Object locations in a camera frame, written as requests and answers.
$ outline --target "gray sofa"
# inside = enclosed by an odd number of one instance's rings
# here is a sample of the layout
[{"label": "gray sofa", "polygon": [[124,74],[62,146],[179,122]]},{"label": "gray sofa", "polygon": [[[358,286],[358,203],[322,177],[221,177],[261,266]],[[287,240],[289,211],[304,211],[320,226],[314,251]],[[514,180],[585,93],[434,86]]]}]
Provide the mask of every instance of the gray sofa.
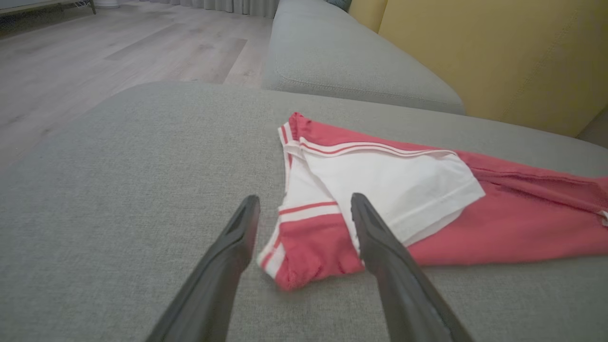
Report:
[{"label": "gray sofa", "polygon": [[438,76],[324,0],[281,0],[262,88],[465,113]]},{"label": "gray sofa", "polygon": [[[256,253],[283,196],[277,127],[299,111],[381,138],[582,176],[608,150],[434,111],[162,82],[105,100],[0,173],[0,340],[142,341],[238,203],[261,199]],[[476,341],[608,341],[608,258],[426,268]],[[229,341],[388,341],[375,279],[282,293],[256,265]]]}]

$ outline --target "gray curtain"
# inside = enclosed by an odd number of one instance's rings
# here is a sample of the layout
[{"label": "gray curtain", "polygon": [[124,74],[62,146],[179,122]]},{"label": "gray curtain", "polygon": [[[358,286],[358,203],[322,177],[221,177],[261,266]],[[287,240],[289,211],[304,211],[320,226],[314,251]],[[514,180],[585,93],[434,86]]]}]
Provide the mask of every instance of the gray curtain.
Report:
[{"label": "gray curtain", "polygon": [[192,0],[192,7],[274,18],[278,2],[279,0]]}]

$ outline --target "yellow cushion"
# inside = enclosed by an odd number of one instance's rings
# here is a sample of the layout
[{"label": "yellow cushion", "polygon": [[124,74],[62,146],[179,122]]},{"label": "yellow cushion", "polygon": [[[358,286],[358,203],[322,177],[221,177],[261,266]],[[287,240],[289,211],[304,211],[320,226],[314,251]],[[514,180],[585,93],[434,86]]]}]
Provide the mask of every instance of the yellow cushion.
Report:
[{"label": "yellow cushion", "polygon": [[370,30],[378,32],[387,0],[353,0],[348,13]]},{"label": "yellow cushion", "polygon": [[608,103],[608,1],[389,0],[379,34],[468,115],[576,136]]}]

